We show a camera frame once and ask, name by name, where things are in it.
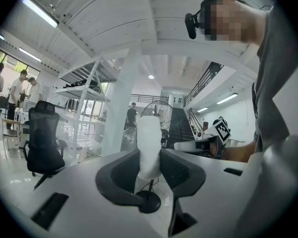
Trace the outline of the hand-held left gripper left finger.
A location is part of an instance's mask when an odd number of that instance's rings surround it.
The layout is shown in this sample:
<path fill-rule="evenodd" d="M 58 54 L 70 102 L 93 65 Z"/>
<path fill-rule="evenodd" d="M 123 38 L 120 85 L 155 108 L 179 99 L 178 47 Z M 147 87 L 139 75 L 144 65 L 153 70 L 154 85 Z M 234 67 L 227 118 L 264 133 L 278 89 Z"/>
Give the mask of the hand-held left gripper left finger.
<path fill-rule="evenodd" d="M 141 206 L 142 198 L 134 194 L 139 171 L 140 151 L 135 149 L 97 172 L 97 189 L 115 205 Z"/>

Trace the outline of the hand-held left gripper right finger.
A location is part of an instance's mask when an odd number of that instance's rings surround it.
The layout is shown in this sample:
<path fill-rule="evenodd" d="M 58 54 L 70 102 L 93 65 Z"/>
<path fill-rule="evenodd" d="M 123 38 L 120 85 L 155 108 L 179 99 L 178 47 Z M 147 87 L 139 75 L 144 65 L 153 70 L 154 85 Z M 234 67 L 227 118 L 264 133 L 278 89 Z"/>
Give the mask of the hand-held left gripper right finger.
<path fill-rule="evenodd" d="M 160 150 L 160 171 L 175 198 L 193 196 L 206 180 L 203 168 L 166 149 Z"/>

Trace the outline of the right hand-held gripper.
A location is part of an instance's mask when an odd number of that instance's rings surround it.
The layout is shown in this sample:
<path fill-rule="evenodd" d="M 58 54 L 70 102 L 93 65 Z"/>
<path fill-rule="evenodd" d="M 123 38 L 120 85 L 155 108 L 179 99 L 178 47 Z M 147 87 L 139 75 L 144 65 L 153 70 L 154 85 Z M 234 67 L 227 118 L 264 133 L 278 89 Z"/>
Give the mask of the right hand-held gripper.
<path fill-rule="evenodd" d="M 224 119 L 217 119 L 217 122 L 210 128 L 199 132 L 196 140 L 174 143 L 174 150 L 201 157 L 220 159 L 230 137 L 231 133 L 230 129 L 227 127 L 226 121 Z M 210 142 L 216 143 L 218 147 L 217 155 L 214 157 L 211 156 L 209 152 Z"/>

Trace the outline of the white cloth roll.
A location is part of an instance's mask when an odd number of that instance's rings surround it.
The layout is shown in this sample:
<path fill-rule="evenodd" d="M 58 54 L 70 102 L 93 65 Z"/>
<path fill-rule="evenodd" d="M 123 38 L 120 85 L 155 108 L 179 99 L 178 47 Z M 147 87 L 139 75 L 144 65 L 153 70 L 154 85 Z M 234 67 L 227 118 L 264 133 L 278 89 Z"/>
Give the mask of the white cloth roll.
<path fill-rule="evenodd" d="M 139 178 L 151 180 L 161 175 L 161 139 L 162 131 L 158 117 L 143 116 L 137 120 L 137 148 L 140 151 Z"/>

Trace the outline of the person's right forearm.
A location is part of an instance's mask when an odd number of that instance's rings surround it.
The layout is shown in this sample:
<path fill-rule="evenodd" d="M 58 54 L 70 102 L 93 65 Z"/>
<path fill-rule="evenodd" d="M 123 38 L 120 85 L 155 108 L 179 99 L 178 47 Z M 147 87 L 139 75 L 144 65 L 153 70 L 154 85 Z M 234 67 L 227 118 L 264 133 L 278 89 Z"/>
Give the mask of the person's right forearm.
<path fill-rule="evenodd" d="M 247 163 L 250 156 L 255 152 L 256 142 L 239 147 L 227 147 L 222 154 L 222 160 Z"/>

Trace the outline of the long ceiling light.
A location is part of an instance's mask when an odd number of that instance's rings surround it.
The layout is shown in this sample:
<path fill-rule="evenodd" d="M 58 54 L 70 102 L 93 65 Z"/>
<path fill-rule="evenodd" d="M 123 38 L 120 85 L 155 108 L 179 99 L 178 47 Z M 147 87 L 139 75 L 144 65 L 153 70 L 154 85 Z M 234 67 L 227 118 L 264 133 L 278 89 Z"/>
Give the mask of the long ceiling light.
<path fill-rule="evenodd" d="M 33 58 L 34 60 L 41 62 L 41 59 L 39 59 L 38 57 L 32 55 L 31 53 L 29 53 L 28 51 L 24 50 L 23 48 L 19 47 L 18 50 L 24 54 L 26 54 L 27 56 Z"/>
<path fill-rule="evenodd" d="M 59 22 L 51 16 L 46 10 L 42 9 L 39 5 L 37 5 L 32 0 L 21 0 L 21 2 L 27 6 L 30 10 L 32 10 L 35 14 L 41 17 L 44 21 L 46 21 L 53 28 L 57 28 Z"/>
<path fill-rule="evenodd" d="M 230 96 L 226 97 L 225 99 L 223 99 L 223 100 L 217 102 L 217 105 L 220 105 L 220 104 L 222 104 L 222 103 L 225 103 L 225 102 L 227 102 L 227 101 L 229 101 L 229 100 L 231 100 L 231 99 L 233 99 L 233 98 L 235 98 L 235 97 L 237 97 L 237 96 L 238 96 L 237 93 L 233 93 L 233 94 L 231 94 Z"/>

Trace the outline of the black staircase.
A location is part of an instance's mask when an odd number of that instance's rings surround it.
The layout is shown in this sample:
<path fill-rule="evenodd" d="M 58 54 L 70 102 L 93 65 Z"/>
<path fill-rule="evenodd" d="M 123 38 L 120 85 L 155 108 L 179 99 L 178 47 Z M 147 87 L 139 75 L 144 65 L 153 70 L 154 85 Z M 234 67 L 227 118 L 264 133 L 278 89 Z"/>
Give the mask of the black staircase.
<path fill-rule="evenodd" d="M 173 108 L 169 128 L 169 138 L 166 147 L 174 148 L 174 143 L 183 141 L 194 141 L 194 135 L 183 109 Z"/>

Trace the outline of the black stair railing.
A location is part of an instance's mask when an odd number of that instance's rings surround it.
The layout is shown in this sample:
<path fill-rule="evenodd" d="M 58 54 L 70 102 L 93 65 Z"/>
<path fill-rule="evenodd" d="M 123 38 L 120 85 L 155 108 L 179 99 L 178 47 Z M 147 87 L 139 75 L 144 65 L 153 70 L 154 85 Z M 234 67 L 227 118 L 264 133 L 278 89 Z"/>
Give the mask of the black stair railing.
<path fill-rule="evenodd" d="M 224 65 L 211 62 L 206 71 L 203 73 L 197 84 L 193 87 L 191 92 L 184 99 L 184 106 L 187 106 L 221 71 Z"/>

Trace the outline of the black floor fan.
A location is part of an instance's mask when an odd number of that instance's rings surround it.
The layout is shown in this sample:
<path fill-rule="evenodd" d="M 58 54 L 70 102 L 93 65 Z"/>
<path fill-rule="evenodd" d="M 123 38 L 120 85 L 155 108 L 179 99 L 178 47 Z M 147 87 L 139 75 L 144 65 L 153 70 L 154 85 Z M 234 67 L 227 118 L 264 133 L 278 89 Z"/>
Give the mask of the black floor fan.
<path fill-rule="evenodd" d="M 159 118 L 162 131 L 161 149 L 166 148 L 169 138 L 172 107 L 166 102 L 153 102 L 144 108 L 140 116 L 136 119 L 136 123 L 137 120 L 143 116 L 155 116 Z M 156 179 L 147 180 L 148 183 L 136 193 L 137 196 L 140 196 L 144 200 L 143 204 L 140 206 L 140 212 L 151 214 L 160 208 L 161 199 L 153 189 L 154 185 L 158 183 L 159 177 Z"/>

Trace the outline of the person's grey shirt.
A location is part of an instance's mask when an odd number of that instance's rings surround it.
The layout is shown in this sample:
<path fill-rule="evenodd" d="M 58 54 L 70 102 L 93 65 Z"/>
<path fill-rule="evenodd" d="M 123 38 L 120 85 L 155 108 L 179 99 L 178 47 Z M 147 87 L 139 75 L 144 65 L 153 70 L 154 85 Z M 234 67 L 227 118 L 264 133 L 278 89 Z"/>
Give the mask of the person's grey shirt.
<path fill-rule="evenodd" d="M 264 152 L 270 145 L 289 135 L 273 98 L 298 65 L 298 36 L 277 3 L 266 18 L 265 34 L 257 56 L 259 71 L 252 85 L 254 141 L 255 152 Z"/>

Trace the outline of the black mesh office chair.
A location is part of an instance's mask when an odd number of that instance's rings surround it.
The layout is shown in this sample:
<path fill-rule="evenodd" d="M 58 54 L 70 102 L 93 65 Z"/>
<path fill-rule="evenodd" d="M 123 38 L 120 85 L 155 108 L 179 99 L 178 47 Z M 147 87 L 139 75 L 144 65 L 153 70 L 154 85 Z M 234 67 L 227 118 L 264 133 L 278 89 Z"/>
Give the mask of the black mesh office chair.
<path fill-rule="evenodd" d="M 38 101 L 30 108 L 29 139 L 21 143 L 27 162 L 27 169 L 33 176 L 41 174 L 35 184 L 38 188 L 47 178 L 56 175 L 65 167 L 65 143 L 57 143 L 56 131 L 60 115 L 55 112 L 55 106 L 46 101 Z"/>

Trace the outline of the white wrapped pillar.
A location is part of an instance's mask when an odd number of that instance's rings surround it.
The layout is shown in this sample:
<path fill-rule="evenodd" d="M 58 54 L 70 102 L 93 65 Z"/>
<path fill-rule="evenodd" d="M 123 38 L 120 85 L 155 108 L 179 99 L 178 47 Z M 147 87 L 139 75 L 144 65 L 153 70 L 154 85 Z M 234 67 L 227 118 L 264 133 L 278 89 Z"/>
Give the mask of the white wrapped pillar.
<path fill-rule="evenodd" d="M 120 152 L 125 120 L 129 108 L 132 90 L 138 78 L 142 58 L 141 41 L 130 47 L 117 81 L 113 84 L 108 104 L 107 119 L 101 144 L 101 155 L 107 156 Z"/>

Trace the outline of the black balcony railing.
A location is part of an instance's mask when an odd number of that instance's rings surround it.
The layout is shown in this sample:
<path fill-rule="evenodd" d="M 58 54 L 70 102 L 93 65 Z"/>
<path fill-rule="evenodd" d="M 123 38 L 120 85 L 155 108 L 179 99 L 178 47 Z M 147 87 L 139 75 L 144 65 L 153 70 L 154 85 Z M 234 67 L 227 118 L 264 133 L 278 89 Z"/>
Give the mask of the black balcony railing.
<path fill-rule="evenodd" d="M 130 101 L 135 102 L 135 103 L 148 103 L 148 104 L 153 103 L 153 102 L 159 102 L 159 101 L 168 103 L 168 97 L 132 94 Z"/>

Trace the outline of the black hanging garments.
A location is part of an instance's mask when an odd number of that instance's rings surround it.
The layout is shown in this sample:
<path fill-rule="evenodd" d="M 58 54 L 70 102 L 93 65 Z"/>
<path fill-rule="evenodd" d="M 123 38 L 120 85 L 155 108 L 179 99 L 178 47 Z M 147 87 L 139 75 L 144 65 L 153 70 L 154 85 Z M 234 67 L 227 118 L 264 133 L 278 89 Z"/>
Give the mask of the black hanging garments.
<path fill-rule="evenodd" d="M 65 105 L 67 110 L 73 111 L 73 112 L 76 112 L 78 110 L 78 106 L 79 106 L 79 100 L 76 100 L 76 99 L 68 99 Z"/>

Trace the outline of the white metal shelf rack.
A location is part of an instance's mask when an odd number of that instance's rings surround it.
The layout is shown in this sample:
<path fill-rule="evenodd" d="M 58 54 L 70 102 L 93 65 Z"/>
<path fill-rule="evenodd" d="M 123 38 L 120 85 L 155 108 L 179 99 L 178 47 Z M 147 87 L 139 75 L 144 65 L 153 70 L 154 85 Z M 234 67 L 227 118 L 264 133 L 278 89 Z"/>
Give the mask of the white metal shelf rack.
<path fill-rule="evenodd" d="M 68 145 L 69 154 L 78 162 L 88 157 L 101 155 L 101 144 L 107 119 L 108 104 L 113 84 L 120 69 L 97 56 L 80 65 L 71 67 L 58 77 L 58 82 L 66 84 L 87 80 L 84 86 L 73 88 L 56 87 L 52 97 L 79 100 L 76 112 L 60 112 L 60 136 Z"/>

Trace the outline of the black equipment pile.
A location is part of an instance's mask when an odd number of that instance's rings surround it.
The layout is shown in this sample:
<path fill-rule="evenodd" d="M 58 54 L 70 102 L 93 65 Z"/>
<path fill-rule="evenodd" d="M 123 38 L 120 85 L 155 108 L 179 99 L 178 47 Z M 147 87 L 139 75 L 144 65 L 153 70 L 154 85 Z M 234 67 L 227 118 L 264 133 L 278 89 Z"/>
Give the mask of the black equipment pile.
<path fill-rule="evenodd" d="M 78 86 L 84 86 L 86 84 L 87 80 L 81 80 L 81 81 L 77 81 L 75 83 L 71 83 L 71 84 L 66 84 L 63 88 L 73 88 L 73 87 L 78 87 Z"/>

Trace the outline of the wooden chair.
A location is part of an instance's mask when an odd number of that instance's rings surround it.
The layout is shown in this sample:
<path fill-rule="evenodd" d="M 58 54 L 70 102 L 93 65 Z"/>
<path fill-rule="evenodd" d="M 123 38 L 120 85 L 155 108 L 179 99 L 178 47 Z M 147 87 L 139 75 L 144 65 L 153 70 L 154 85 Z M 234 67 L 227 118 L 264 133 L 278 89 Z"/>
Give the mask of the wooden chair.
<path fill-rule="evenodd" d="M 20 122 L 11 119 L 1 119 L 2 124 L 2 143 L 4 149 L 4 155 L 7 159 L 7 152 L 10 150 L 9 139 L 12 139 L 15 143 L 15 146 L 18 147 L 20 144 Z"/>

